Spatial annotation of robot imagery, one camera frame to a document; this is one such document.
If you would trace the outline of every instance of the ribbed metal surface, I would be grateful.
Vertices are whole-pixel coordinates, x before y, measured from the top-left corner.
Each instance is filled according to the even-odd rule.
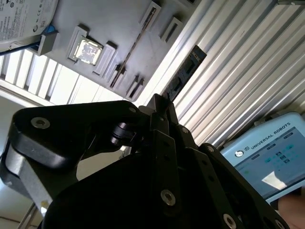
[[[232,2],[206,3],[192,36],[208,55],[174,101],[198,144],[219,146],[278,110],[305,111],[304,6]]]
[[[6,91],[33,105],[61,105],[122,100],[46,56],[28,50],[0,57],[0,91]]]

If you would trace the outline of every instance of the person's hand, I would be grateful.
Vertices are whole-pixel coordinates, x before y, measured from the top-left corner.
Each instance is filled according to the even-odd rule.
[[[278,210],[290,229],[305,229],[305,197],[287,195],[279,199]]]

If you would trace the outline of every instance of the rectangular slot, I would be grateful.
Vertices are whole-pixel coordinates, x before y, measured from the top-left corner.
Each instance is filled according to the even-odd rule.
[[[186,74],[191,73],[194,67],[195,67],[195,63],[192,60],[188,60],[184,67]]]
[[[161,10],[161,6],[159,6],[157,3],[152,1],[140,22],[140,24],[142,26],[144,26],[146,24],[146,22],[151,18],[149,25],[146,27],[147,31],[149,31],[150,28],[152,27],[158,14],[160,13],[160,10]]]
[[[127,90],[127,97],[130,99],[135,99],[141,92],[142,88],[143,88],[143,84],[144,84],[144,79],[143,78],[139,78],[139,76],[135,76],[131,86],[129,87],[129,89]]]
[[[251,160],[255,160],[255,159],[257,159],[259,156],[260,156],[259,154],[258,154],[258,155],[255,155],[254,157],[251,158]]]
[[[112,81],[114,80],[115,76],[117,75],[117,73],[118,73],[120,67],[121,67],[120,65],[117,65],[117,66],[116,66],[116,68],[115,68],[115,70],[114,70],[114,72],[113,72],[113,74],[112,74],[112,76],[111,76],[111,80],[112,80]],[[119,75],[118,79],[116,80],[115,84],[114,84],[113,86],[110,86],[110,87],[111,87],[111,88],[118,88],[118,87],[120,86],[120,84],[121,84],[121,82],[122,82],[122,80],[123,80],[123,78],[124,78],[124,76],[125,76],[126,74],[127,74],[126,69],[123,69],[122,72],[121,72],[121,74]]]
[[[165,42],[167,43],[169,41],[169,39],[171,38],[173,32],[175,32],[175,30],[177,29],[178,25],[175,23],[171,29],[171,31],[169,32],[169,34],[167,35],[167,38],[165,39]]]
[[[168,27],[165,29],[161,40],[168,43],[178,36],[179,31],[182,27],[182,22],[177,18],[173,17]]]

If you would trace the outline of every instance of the metal bolt head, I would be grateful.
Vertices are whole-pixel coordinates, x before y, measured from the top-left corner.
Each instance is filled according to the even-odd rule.
[[[185,132],[186,134],[189,132],[185,127],[182,127],[182,131]]]
[[[129,107],[129,110],[130,110],[131,112],[134,112],[134,113],[137,112],[137,111],[136,111],[134,108],[132,108],[132,107]]]
[[[176,198],[170,190],[163,190],[161,192],[161,198],[168,206],[174,206],[176,204]]]
[[[50,122],[47,119],[41,117],[33,118],[30,123],[37,129],[47,129],[50,127]]]
[[[213,149],[213,147],[211,147],[211,146],[208,146],[208,150],[210,151],[210,152],[214,152],[214,149]]]
[[[276,222],[276,224],[278,225],[278,227],[279,227],[280,229],[285,229],[285,227],[283,226],[283,224],[282,224],[280,221],[278,221],[278,220],[276,219],[275,222]]]
[[[237,228],[237,225],[236,225],[234,219],[228,214],[224,214],[224,222],[226,223],[226,225],[230,229],[236,229]]]

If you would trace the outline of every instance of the bright light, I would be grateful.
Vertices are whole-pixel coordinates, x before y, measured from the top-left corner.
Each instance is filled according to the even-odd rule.
[[[278,190],[282,190],[283,188],[287,187],[283,181],[275,176],[274,171],[262,179],[262,181]]]

